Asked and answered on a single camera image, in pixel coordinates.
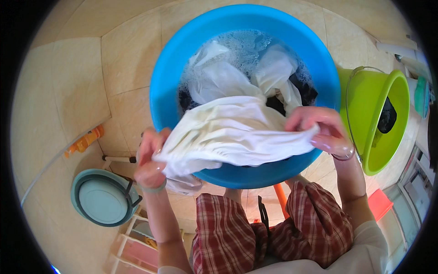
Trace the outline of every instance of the yellow bottle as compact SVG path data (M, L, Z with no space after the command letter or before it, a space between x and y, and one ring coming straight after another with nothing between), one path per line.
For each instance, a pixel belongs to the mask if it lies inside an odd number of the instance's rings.
M74 142L74 144L71 145L67 151L64 152L65 157L68 158L70 154L75 151L79 151L81 153L84 152L92 142L102 137L104 133L105 131L103 130L102 125L98 125L94 129L88 131L84 136L79 138L78 141Z

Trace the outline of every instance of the plaid shorts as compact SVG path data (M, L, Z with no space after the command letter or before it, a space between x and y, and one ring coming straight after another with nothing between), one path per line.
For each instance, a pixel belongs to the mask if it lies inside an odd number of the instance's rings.
M201 194L196 207L195 273L246 273L267 255L313 260L327 268L353 243L350 217L316 183L293 184L286 204L290 217L270 231L264 223L248 223L243 207L223 196Z

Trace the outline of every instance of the person's right hand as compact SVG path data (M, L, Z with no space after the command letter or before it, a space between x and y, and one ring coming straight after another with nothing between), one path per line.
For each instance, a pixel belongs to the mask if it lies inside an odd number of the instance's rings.
M152 161L152 155L161 150L169 135L170 129L168 128L163 129L160 133L151 128L143 132L138 150L138 166L134 172L137 184L149 189L157 189L163 184L166 177L162 171L166 167L166 163Z
M353 144L336 110L326 107L297 107L286 121L286 131L303 131L315 123L321 131L312 139L312 145L339 157L351 155Z

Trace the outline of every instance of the black drawstring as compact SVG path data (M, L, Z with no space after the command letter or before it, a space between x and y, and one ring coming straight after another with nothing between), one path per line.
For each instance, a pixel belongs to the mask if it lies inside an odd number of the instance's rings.
M258 196L258 210L260 211L260 220L265 224L266 230L268 231L268 238L271 236L271 232L269 231L269 219L268 213L266 212L265 205L261 202L261 197Z

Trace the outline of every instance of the lime green bucket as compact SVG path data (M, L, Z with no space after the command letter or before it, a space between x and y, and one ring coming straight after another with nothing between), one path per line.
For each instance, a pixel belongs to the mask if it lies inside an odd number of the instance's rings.
M409 116L409 88L405 75L365 71L365 67L338 68L341 82L340 114L368 176L380 172L396 153ZM386 97L397 119L387 133L377 130Z

